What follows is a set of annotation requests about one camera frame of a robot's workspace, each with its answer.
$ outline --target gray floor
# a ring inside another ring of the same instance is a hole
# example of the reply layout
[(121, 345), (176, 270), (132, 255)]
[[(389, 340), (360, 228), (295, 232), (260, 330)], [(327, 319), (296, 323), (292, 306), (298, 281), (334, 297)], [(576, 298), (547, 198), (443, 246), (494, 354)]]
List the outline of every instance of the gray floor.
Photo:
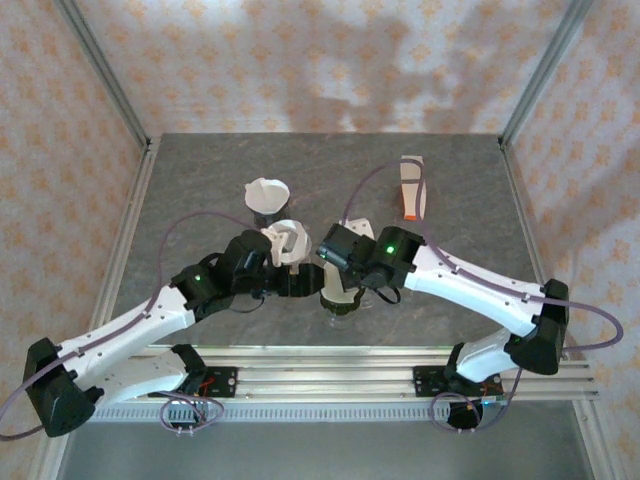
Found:
[[(317, 245), (340, 218), (357, 182), (371, 168), (401, 155), (422, 155), (427, 171), (427, 218), (441, 247), (499, 273), (534, 279), (502, 155), (494, 136), (419, 134), (172, 134), (162, 137), (116, 302), (120, 314), (144, 301), (153, 285), (164, 230), (192, 210), (219, 209), (251, 222), (244, 185), (278, 178), (292, 192), (292, 218)], [(381, 172), (351, 218), (367, 217), (417, 231), (402, 220), (399, 171)], [(241, 229), (224, 219), (183, 224), (164, 255), (165, 278), (214, 251)], [(366, 302), (351, 328), (327, 326), (318, 296), (268, 298), (251, 314), (224, 312), (160, 343), (200, 345), (453, 345), (481, 338), (497, 324), (424, 294), (405, 292), (397, 306)], [(239, 302), (246, 308), (251, 299)]]
[(588, 480), (570, 402), (518, 403), (475, 435), (427, 422), (222, 423), (177, 438), (159, 424), (87, 424), (60, 480)]

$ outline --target orange floral pattern wall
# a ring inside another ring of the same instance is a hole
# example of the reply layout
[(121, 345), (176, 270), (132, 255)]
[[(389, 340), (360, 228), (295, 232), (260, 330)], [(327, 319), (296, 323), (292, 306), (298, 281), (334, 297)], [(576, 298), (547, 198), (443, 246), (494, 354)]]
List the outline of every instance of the orange floral pattern wall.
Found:
[[(87, 328), (140, 150), (52, 1), (2, 2), (0, 32), (4, 401), (31, 343)], [(21, 399), (0, 429), (36, 422)], [(1, 443), (0, 477), (26, 478), (37, 444)]]
[(150, 135), (498, 133), (569, 0), (79, 0)]
[[(628, 478), (640, 472), (640, 10), (592, 5), (513, 152), (549, 275), (573, 299), (624, 324), (625, 339), (590, 353)], [(580, 344), (611, 338), (598, 317), (572, 313)]]

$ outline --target marble surface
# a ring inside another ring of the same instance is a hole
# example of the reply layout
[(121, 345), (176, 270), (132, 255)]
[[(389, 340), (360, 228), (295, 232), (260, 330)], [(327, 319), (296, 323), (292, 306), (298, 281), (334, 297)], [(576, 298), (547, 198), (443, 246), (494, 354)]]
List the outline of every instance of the marble surface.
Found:
[[(421, 134), (167, 134), (118, 293), (114, 315), (148, 298), (159, 240), (175, 219), (218, 209), (252, 222), (244, 185), (264, 176), (291, 190), (290, 212), (318, 245), (337, 221), (358, 181), (401, 155), (422, 155), (427, 172), (427, 218), (439, 245), (467, 261), (533, 281), (534, 274), (497, 140), (491, 135)], [(368, 218), (418, 231), (402, 219), (399, 169), (382, 171), (365, 187), (350, 218)], [(165, 249), (165, 278), (214, 251), (241, 227), (220, 218), (186, 221)], [(255, 305), (237, 298), (234, 306)], [(346, 330), (328, 326), (319, 297), (269, 297), (249, 314), (216, 314), (158, 343), (198, 345), (454, 345), (477, 340), (498, 324), (437, 297), (403, 292), (399, 305), (365, 299)]]

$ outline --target patterned wallpaper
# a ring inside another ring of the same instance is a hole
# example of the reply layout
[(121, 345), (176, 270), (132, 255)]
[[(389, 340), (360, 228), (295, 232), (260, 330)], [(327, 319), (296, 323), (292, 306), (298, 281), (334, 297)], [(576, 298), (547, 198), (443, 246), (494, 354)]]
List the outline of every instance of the patterned wallpaper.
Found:
[(79, 0), (150, 135), (498, 133), (569, 0)]
[[(0, 398), (34, 341), (87, 328), (140, 151), (52, 1), (0, 3)], [(37, 418), (26, 398), (0, 428)], [(0, 444), (26, 478), (37, 438)]]
[[(549, 275), (624, 323), (590, 353), (629, 478), (640, 472), (640, 10), (595, 2), (514, 145)], [(613, 328), (575, 311), (578, 343)]]

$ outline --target purple cable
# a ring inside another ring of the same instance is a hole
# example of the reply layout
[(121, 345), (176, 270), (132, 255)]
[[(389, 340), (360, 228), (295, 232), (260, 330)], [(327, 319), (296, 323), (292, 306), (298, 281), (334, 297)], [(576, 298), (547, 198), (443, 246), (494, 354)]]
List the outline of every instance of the purple cable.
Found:
[[(160, 290), (162, 290), (162, 252), (164, 250), (165, 244), (167, 243), (167, 239), (169, 238), (169, 235), (173, 232), (173, 230), (179, 224), (181, 224), (185, 220), (189, 220), (190, 218), (200, 217), (200, 216), (222, 217), (222, 218), (226, 218), (227, 220), (231, 220), (232, 222), (235, 222), (235, 223), (237, 223), (237, 224), (239, 224), (239, 225), (241, 225), (241, 226), (243, 226), (245, 228), (248, 228), (249, 230), (255, 230), (256, 229), (253, 225), (249, 225), (248, 223), (244, 223), (241, 220), (237, 220), (236, 218), (232, 217), (231, 215), (228, 215), (228, 214), (223, 213), (223, 212), (218, 212), (218, 211), (215, 211), (215, 210), (200, 210), (200, 211), (196, 211), (196, 212), (191, 212), (191, 213), (185, 215), (184, 217), (181, 217), (178, 220), (174, 221), (169, 226), (169, 228), (167, 229), (165, 234), (162, 236), (162, 240), (160, 241), (160, 248), (158, 249), (158, 255), (156, 257), (156, 285), (155, 285), (155, 287), (153, 289), (153, 293), (151, 294), (151, 297), (149, 298), (149, 301), (147, 302), (147, 305), (144, 307), (144, 309), (138, 315), (136, 315), (133, 318), (133, 320), (131, 320), (126, 325), (123, 325), (122, 327), (118, 328), (117, 330), (114, 330), (113, 332), (111, 332), (108, 335), (105, 335), (102, 338), (99, 338), (97, 340), (93, 340), (93, 341), (87, 343), (86, 345), (84, 345), (82, 347), (79, 347), (77, 350), (75, 350), (73, 352), (69, 352), (68, 354), (63, 355), (62, 357), (58, 358), (57, 360), (54, 360), (53, 362), (51, 362), (46, 367), (42, 368), (42, 370), (39, 370), (38, 372), (33, 374), (31, 377), (26, 379), (18, 388), (16, 388), (11, 393), (11, 395), (9, 395), (9, 397), (7, 398), (7, 400), (5, 400), (5, 402), (2, 404), (2, 406), (0, 406), (0, 422), (2, 422), (2, 419), (4, 418), (5, 414), (7, 413), (7, 410), (9, 410), (9, 407), (11, 407), (11, 405), (13, 405), (13, 402), (15, 402), (16, 399), (22, 393), (24, 393), (27, 390), (27, 388), (32, 386), (35, 382), (40, 380), (42, 377), (44, 377), (47, 373), (52, 371), (54, 368), (59, 367), (64, 362), (67, 362), (67, 361), (69, 361), (70, 359), (72, 359), (74, 357), (82, 356), (87, 351), (92, 350), (92, 349), (94, 349), (96, 347), (99, 347), (100, 345), (102, 345), (102, 344), (104, 344), (104, 343), (106, 343), (106, 342), (108, 342), (110, 340), (113, 340), (114, 338), (118, 337), (119, 335), (122, 335), (123, 333), (127, 332), (128, 330), (130, 330), (133, 327), (135, 327), (138, 323), (140, 323), (140, 321), (153, 308), (153, 306), (155, 305), (156, 301), (158, 300), (158, 297), (160, 296)], [(43, 428), (43, 426), (40, 425), (38, 427), (34, 427), (34, 428), (30, 429), (30, 430), (27, 430), (26, 432), (17, 433), (17, 434), (14, 434), (14, 435), (2, 435), (2, 434), (0, 434), (0, 441), (2, 441), (2, 442), (10, 442), (10, 441), (14, 441), (14, 440), (20, 440), (21, 438), (25, 438), (25, 437), (28, 437), (29, 435), (33, 435), (34, 433), (42, 430), (42, 428)]]
[[(196, 397), (195, 395), (185, 395), (183, 393), (176, 393), (176, 392), (158, 392), (158, 393), (170, 398), (169, 401), (167, 401), (164, 405), (162, 405), (162, 407), (160, 407), (160, 423), (166, 430), (169, 430), (170, 432), (176, 432), (178, 435), (182, 433), (183, 429), (169, 425), (167, 421), (164, 419), (164, 414), (167, 408), (169, 408), (169, 406), (174, 401), (186, 403), (191, 408), (191, 410), (193, 410), (193, 412), (196, 414), (197, 423), (195, 427), (189, 427), (188, 431), (190, 434), (193, 434), (198, 430), (202, 430), (203, 428), (207, 428), (208, 426), (213, 424), (218, 418), (220, 418), (220, 415), (224, 413), (224, 405), (218, 402), (217, 400), (214, 400), (213, 398)], [(216, 413), (213, 416), (213, 418), (207, 420), (205, 413), (198, 410), (197, 407), (192, 403), (192, 402), (202, 402), (202, 401), (205, 401), (207, 403), (213, 404), (216, 407), (218, 407), (218, 413)]]
[[(449, 258), (447, 258), (447, 256), (444, 253), (442, 253), (442, 250), (440, 250), (438, 245), (436, 245), (435, 241), (433, 240), (433, 238), (431, 236), (431, 233), (429, 232), (429, 227), (427, 225), (426, 219), (422, 218), (421, 198), (422, 198), (422, 189), (426, 187), (426, 178), (425, 178), (425, 174), (424, 174), (424, 165), (422, 163), (418, 162), (417, 160), (409, 160), (409, 159), (391, 160), (391, 161), (385, 163), (384, 165), (381, 165), (381, 166), (376, 167), (373, 170), (371, 170), (358, 183), (358, 185), (354, 189), (353, 193), (351, 194), (351, 197), (349, 197), (349, 200), (347, 201), (347, 205), (346, 205), (346, 207), (344, 209), (344, 213), (342, 214), (342, 224), (343, 225), (346, 225), (347, 220), (348, 220), (348, 216), (349, 216), (349, 211), (351, 210), (351, 207), (353, 206), (353, 203), (355, 202), (355, 199), (358, 196), (358, 193), (360, 193), (360, 190), (362, 189), (362, 187), (364, 187), (364, 185), (369, 180), (371, 180), (371, 178), (374, 175), (376, 175), (378, 172), (384, 170), (385, 168), (398, 166), (398, 165), (401, 165), (403, 163), (416, 165), (420, 169), (420, 180), (418, 182), (418, 191), (416, 192), (416, 205), (415, 205), (416, 218), (418, 219), (418, 222), (422, 226), (423, 236), (424, 236), (424, 239), (425, 239), (425, 242), (426, 242), (427, 246), (431, 249), (431, 251), (433, 253), (435, 253), (435, 255), (438, 257), (438, 259), (444, 265), (446, 265), (452, 271), (456, 271), (459, 275), (462, 275), (463, 277), (466, 277), (469, 280), (471, 280), (471, 281), (473, 281), (473, 282), (475, 282), (475, 283), (477, 283), (479, 285), (482, 285), (484, 287), (490, 288), (490, 289), (492, 289), (494, 291), (497, 291), (497, 292), (500, 292), (500, 293), (504, 293), (504, 294), (512, 295), (512, 296), (516, 296), (516, 297), (521, 297), (522, 301), (533, 301), (533, 302), (542, 303), (542, 304), (547, 303), (549, 305), (558, 305), (558, 306), (561, 306), (561, 307), (579, 308), (579, 309), (582, 309), (582, 310), (587, 310), (589, 312), (595, 313), (595, 314), (600, 315), (601, 317), (605, 318), (606, 320), (611, 322), (611, 324), (616, 329), (615, 336), (613, 338), (611, 338), (610, 340), (607, 340), (607, 341), (604, 341), (604, 342), (600, 342), (600, 343), (579, 345), (579, 346), (575, 346), (575, 347), (564, 347), (563, 348), (564, 352), (577, 352), (577, 351), (583, 351), (583, 350), (598, 350), (598, 349), (601, 349), (601, 348), (606, 348), (606, 347), (610, 347), (612, 345), (615, 345), (616, 343), (618, 343), (618, 342), (620, 342), (622, 340), (622, 338), (624, 336), (624, 328), (622, 327), (622, 324), (620, 323), (620, 321), (616, 317), (611, 315), (609, 312), (606, 312), (605, 310), (602, 310), (601, 308), (595, 307), (593, 305), (587, 305), (585, 303), (573, 302), (573, 301), (567, 301), (567, 300), (557, 300), (557, 299), (554, 299), (554, 298), (546, 298), (546, 297), (542, 297), (542, 296), (538, 296), (538, 295), (527, 296), (526, 294), (524, 294), (523, 292), (520, 292), (518, 290), (513, 290), (513, 289), (508, 288), (508, 287), (503, 287), (502, 285), (498, 285), (498, 284), (495, 284), (495, 283), (490, 282), (488, 280), (485, 280), (484, 278), (478, 277), (477, 275), (474, 275), (473, 273), (468, 272), (465, 269), (458, 267), (458, 265), (456, 265)], [(488, 428), (488, 427), (490, 427), (492, 425), (495, 425), (496, 422), (498, 420), (500, 420), (505, 415), (506, 411), (509, 408), (509, 405), (511, 404), (511, 399), (516, 394), (516, 388), (518, 386), (518, 383), (520, 382), (520, 375), (521, 374), (522, 374), (522, 368), (518, 370), (518, 374), (516, 376), (516, 380), (515, 380), (515, 382), (513, 384), (513, 388), (511, 389), (511, 395), (509, 396), (509, 400), (507, 401), (507, 404), (504, 406), (504, 408), (500, 411), (500, 413), (498, 415), (496, 415), (496, 417), (492, 421), (490, 421), (487, 425), (485, 425), (483, 428), (473, 429), (471, 433), (473, 433), (474, 431), (481, 430), (481, 429), (486, 429), (486, 428)], [(430, 407), (429, 407), (429, 414), (431, 415), (431, 419), (434, 422), (434, 424), (438, 428), (441, 428), (441, 429), (446, 430), (448, 432), (458, 432), (458, 430), (452, 430), (452, 429), (443, 427), (442, 425), (438, 424), (435, 421), (435, 418), (433, 416), (433, 406), (435, 405), (436, 400), (438, 398), (442, 398), (443, 396), (462, 397), (462, 398), (465, 399), (467, 404), (473, 406), (473, 403), (471, 402), (471, 400), (469, 400), (469, 398), (467, 396), (456, 394), (456, 393), (453, 393), (453, 392), (443, 392), (441, 394), (438, 394), (431, 401), (431, 404), (430, 404)]]

